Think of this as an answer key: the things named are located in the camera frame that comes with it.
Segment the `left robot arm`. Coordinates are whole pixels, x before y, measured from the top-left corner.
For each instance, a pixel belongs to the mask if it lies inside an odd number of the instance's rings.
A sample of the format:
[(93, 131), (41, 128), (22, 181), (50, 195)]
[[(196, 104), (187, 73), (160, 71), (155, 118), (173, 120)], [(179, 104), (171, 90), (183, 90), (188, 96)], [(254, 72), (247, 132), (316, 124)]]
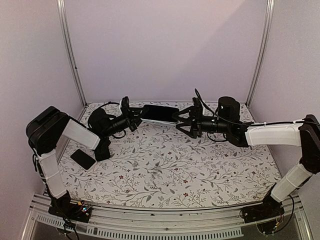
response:
[(91, 113), (87, 125), (84, 125), (69, 114), (50, 106), (27, 125), (25, 133), (36, 159), (37, 170), (48, 194), (57, 200), (55, 209), (63, 217), (70, 217), (75, 210), (74, 205), (63, 198), (69, 193), (59, 169), (59, 154), (65, 151), (65, 147), (60, 147), (59, 143), (78, 143), (92, 150), (98, 162), (111, 158), (110, 137), (125, 129), (135, 131), (147, 108), (122, 106), (120, 112), (119, 116), (114, 116), (99, 107)]

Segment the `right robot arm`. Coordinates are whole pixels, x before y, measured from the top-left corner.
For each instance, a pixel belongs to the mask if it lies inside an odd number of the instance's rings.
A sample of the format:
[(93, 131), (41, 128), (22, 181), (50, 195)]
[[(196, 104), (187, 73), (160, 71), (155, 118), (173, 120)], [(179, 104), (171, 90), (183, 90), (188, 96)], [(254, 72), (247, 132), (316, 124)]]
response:
[(301, 148), (299, 162), (263, 198), (258, 208), (262, 218), (269, 218), (287, 196), (320, 172), (320, 124), (314, 115), (308, 114), (294, 121), (242, 122), (240, 103), (232, 97), (220, 97), (212, 116), (203, 114), (203, 109), (209, 107), (200, 96), (192, 101), (192, 106), (172, 115), (179, 122), (176, 128), (190, 138), (199, 138), (203, 133), (219, 133), (236, 147), (285, 145)]

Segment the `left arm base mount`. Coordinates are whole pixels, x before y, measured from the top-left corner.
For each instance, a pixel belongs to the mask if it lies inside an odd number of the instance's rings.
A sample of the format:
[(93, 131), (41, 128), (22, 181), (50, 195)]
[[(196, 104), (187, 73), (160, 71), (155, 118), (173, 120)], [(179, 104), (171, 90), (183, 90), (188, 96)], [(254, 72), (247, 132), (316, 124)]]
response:
[(88, 223), (92, 214), (92, 205), (83, 201), (72, 202), (51, 202), (48, 213), (57, 217)]

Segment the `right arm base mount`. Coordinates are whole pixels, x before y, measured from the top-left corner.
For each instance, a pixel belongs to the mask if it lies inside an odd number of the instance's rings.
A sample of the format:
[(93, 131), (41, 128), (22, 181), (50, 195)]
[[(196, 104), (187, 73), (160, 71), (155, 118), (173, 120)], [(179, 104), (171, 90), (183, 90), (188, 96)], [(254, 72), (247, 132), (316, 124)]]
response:
[(266, 204), (257, 204), (243, 207), (239, 216), (247, 223), (259, 222), (256, 225), (258, 231), (263, 235), (272, 235), (280, 230), (280, 224), (284, 217), (284, 208), (278, 204), (272, 208)]

